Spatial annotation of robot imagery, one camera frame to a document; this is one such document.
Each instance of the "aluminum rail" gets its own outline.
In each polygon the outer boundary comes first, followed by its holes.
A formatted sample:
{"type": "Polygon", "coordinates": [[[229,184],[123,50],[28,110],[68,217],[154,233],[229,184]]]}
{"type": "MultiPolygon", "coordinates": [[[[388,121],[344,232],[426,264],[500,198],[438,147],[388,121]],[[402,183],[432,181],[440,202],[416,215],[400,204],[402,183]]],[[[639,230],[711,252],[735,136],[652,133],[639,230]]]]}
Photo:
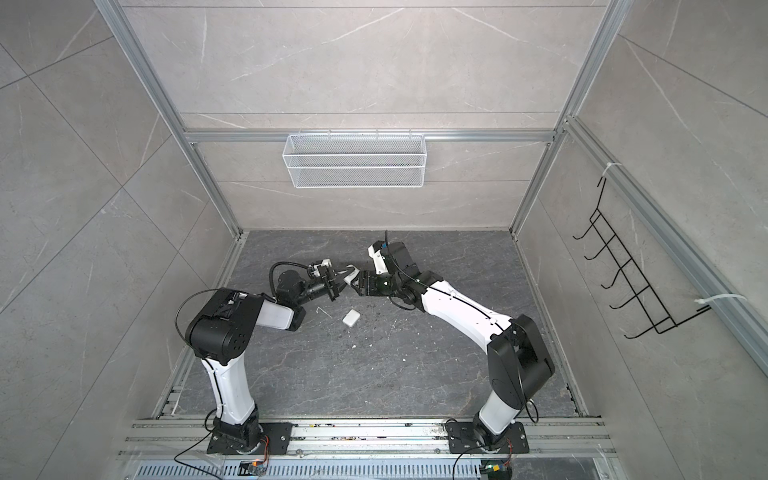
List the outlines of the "aluminum rail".
{"type": "Polygon", "coordinates": [[[219,215],[221,215],[227,228],[229,228],[233,237],[239,236],[242,233],[242,229],[237,224],[237,219],[232,213],[232,209],[224,199],[224,195],[219,190],[214,177],[208,171],[200,152],[185,138],[181,117],[160,80],[158,80],[144,53],[144,49],[137,40],[136,34],[128,23],[128,19],[125,17],[123,9],[115,0],[94,0],[94,2],[101,12],[101,16],[104,17],[104,21],[107,22],[107,25],[112,30],[114,37],[118,40],[118,44],[120,44],[123,52],[125,52],[131,67],[133,67],[142,85],[147,90],[154,106],[160,112],[168,129],[179,144],[181,151],[192,166],[192,170],[197,175],[197,178],[200,179],[206,192],[208,192],[208,196],[219,211],[219,215]]]}
{"type": "Polygon", "coordinates": [[[442,129],[242,129],[242,130],[187,130],[187,141],[202,142],[285,142],[291,134],[420,134],[427,141],[552,141],[553,130],[545,129],[498,129],[498,130],[442,130],[442,129]]]}
{"type": "MultiPolygon", "coordinates": [[[[169,459],[206,434],[202,415],[185,419],[137,420],[125,433],[118,460],[169,459]]],[[[455,458],[449,452],[446,419],[261,419],[292,422],[290,458],[455,458]]],[[[542,418],[525,425],[531,452],[518,457],[616,457],[602,419],[542,418]]],[[[207,442],[191,452],[204,452],[207,442]]],[[[506,453],[467,454],[466,458],[506,458],[506,453]]]]}
{"type": "Polygon", "coordinates": [[[565,119],[576,115],[581,109],[581,105],[587,97],[594,78],[598,75],[600,66],[603,65],[603,60],[605,60],[608,50],[611,48],[621,23],[624,21],[624,17],[627,16],[631,6],[632,0],[611,0],[611,3],[606,7],[603,20],[598,27],[598,32],[592,40],[584,64],[581,66],[576,82],[571,89],[571,93],[568,95],[568,99],[565,101],[563,111],[560,113],[560,118],[554,128],[556,132],[554,142],[548,145],[541,156],[536,171],[533,173],[531,181],[528,182],[528,188],[525,190],[515,218],[509,226],[509,231],[513,237],[520,233],[525,219],[528,218],[528,214],[531,212],[531,208],[533,208],[538,192],[541,190],[541,185],[544,184],[554,159],[558,155],[560,145],[562,144],[565,119]]]}
{"type": "MultiPolygon", "coordinates": [[[[609,162],[617,163],[616,158],[577,117],[567,119],[565,130],[601,170],[609,162]]],[[[719,293],[738,293],[626,168],[616,165],[605,172],[605,177],[703,298],[719,293]]],[[[709,305],[768,376],[768,328],[765,320],[744,300],[722,298],[709,305]]]]}

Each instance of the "robotic arm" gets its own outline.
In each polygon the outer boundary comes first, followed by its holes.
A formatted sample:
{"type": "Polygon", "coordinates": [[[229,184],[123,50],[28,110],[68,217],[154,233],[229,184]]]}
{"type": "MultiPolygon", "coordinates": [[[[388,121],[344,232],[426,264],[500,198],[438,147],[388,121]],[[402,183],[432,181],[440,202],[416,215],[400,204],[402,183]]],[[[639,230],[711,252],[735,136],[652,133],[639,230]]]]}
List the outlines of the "robotic arm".
{"type": "Polygon", "coordinates": [[[484,349],[492,392],[472,427],[475,439],[487,449],[505,437],[528,400],[554,374],[554,363],[530,318],[496,313],[436,273],[420,271],[402,242],[379,241],[368,253],[374,270],[336,272],[324,260],[306,267],[309,281],[295,270],[283,272],[274,298],[220,289],[197,314],[185,337],[208,371],[216,395],[209,453],[254,452],[262,437],[242,357],[253,328],[296,330],[305,314],[301,305],[326,294],[333,301],[347,285],[360,296],[396,296],[450,323],[484,349]]]}
{"type": "Polygon", "coordinates": [[[528,400],[554,375],[554,363],[533,320],[512,319],[453,288],[433,272],[421,272],[402,242],[376,242],[368,250],[376,271],[359,272],[349,285],[359,295],[397,296],[437,316],[472,339],[488,355],[492,392],[475,415],[481,445],[492,448],[528,400]]]}

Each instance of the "black mounting plate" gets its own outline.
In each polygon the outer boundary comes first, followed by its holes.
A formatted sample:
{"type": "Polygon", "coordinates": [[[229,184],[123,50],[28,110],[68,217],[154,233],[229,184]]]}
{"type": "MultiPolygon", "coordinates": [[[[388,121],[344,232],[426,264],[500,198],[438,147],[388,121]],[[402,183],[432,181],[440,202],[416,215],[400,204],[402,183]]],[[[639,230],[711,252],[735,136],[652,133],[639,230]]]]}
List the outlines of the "black mounting plate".
{"type": "MultiPolygon", "coordinates": [[[[476,446],[478,443],[475,440],[475,430],[472,426],[472,422],[456,422],[451,420],[445,424],[445,431],[448,433],[448,447],[451,453],[463,453],[466,449],[476,446]]],[[[493,449],[500,449],[500,452],[506,453],[509,449],[507,440],[512,443],[512,453],[529,453],[531,448],[528,447],[528,436],[525,434],[525,427],[520,422],[511,424],[504,436],[499,439],[498,443],[494,445],[493,449]]]]}
{"type": "MultiPolygon", "coordinates": [[[[288,452],[288,443],[290,443],[290,433],[293,430],[293,423],[260,423],[262,433],[270,439],[270,455],[285,455],[288,452]]],[[[228,439],[225,435],[211,436],[208,442],[206,453],[220,453],[223,455],[245,455],[238,452],[242,449],[236,442],[228,439]]],[[[264,453],[264,442],[259,443],[256,450],[248,455],[262,455],[264,453]]]]}

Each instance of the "white small box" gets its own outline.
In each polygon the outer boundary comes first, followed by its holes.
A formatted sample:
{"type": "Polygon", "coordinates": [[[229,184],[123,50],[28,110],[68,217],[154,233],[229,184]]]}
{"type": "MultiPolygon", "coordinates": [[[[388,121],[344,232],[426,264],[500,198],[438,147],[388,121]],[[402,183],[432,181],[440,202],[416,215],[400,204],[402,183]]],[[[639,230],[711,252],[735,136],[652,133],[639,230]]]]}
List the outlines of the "white small box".
{"type": "Polygon", "coordinates": [[[360,318],[360,314],[355,309],[351,309],[345,316],[342,322],[346,326],[352,326],[360,318]]]}

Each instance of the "wire basket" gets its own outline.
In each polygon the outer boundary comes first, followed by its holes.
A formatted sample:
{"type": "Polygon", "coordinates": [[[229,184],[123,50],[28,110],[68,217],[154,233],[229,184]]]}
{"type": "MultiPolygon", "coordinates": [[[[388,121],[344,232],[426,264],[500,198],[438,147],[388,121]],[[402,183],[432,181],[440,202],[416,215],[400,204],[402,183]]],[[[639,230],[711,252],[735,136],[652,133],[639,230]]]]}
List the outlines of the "wire basket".
{"type": "Polygon", "coordinates": [[[427,147],[422,134],[292,134],[283,160],[296,188],[421,187],[427,147]]]}

